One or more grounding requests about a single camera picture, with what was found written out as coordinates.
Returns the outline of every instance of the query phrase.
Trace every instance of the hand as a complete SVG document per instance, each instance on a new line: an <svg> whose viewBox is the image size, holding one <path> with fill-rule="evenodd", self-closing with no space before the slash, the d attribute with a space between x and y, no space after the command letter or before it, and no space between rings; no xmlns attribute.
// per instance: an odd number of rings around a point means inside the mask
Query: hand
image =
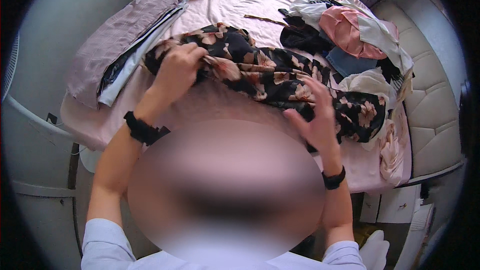
<svg viewBox="0 0 480 270"><path fill-rule="evenodd" d="M207 54L195 43L176 46L165 56L149 92L162 94L169 103L176 101L194 84L200 58Z"/></svg>
<svg viewBox="0 0 480 270"><path fill-rule="evenodd" d="M305 84L315 96L314 119L306 122L294 109L288 109L284 111L284 114L297 128L300 135L318 150L323 161L324 171L329 168L337 172L338 167L341 170L341 156L340 145L335 133L335 111L332 106L332 96L325 85L313 78L306 78Z"/></svg>
<svg viewBox="0 0 480 270"><path fill-rule="evenodd" d="M173 48L164 58L152 86L133 111L137 119L153 125L156 118L172 102L178 100L194 84L200 58L205 48L189 43Z"/></svg>

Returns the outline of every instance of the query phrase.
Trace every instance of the white shirt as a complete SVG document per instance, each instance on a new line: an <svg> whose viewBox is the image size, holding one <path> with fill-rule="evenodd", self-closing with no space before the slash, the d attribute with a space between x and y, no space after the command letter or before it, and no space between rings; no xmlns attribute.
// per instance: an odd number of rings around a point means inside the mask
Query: white shirt
<svg viewBox="0 0 480 270"><path fill-rule="evenodd" d="M83 270L209 270L211 268L183 261L160 251L139 260L135 259L123 229L107 219L91 219L83 237ZM353 241L341 241L328 247L323 262L287 252L259 265L231 268L242 270L366 270Z"/></svg>

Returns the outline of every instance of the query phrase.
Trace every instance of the right hand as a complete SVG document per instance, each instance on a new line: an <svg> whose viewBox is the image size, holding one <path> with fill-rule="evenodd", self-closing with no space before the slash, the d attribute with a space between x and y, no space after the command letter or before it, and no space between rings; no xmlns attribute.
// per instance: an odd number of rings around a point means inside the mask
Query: right hand
<svg viewBox="0 0 480 270"><path fill-rule="evenodd" d="M327 87L313 78L305 78L305 84L315 96L315 117L310 122L294 109L284 111L300 133L313 147L318 150L323 163L335 162L341 165L340 145L335 133L335 111L332 106L332 96Z"/></svg>

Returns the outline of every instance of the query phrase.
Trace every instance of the wall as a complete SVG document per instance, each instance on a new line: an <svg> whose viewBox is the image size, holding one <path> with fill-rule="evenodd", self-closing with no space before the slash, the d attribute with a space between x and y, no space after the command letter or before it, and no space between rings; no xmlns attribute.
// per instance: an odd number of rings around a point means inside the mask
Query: wall
<svg viewBox="0 0 480 270"><path fill-rule="evenodd" d="M19 60L9 94L41 118L49 112L60 117L65 77L75 52L105 20L131 1L34 0L20 28ZM2 105L1 122L12 181L67 188L72 141L39 129L50 141L45 139L6 104ZM16 199L51 268L80 269L72 198L17 195Z"/></svg>

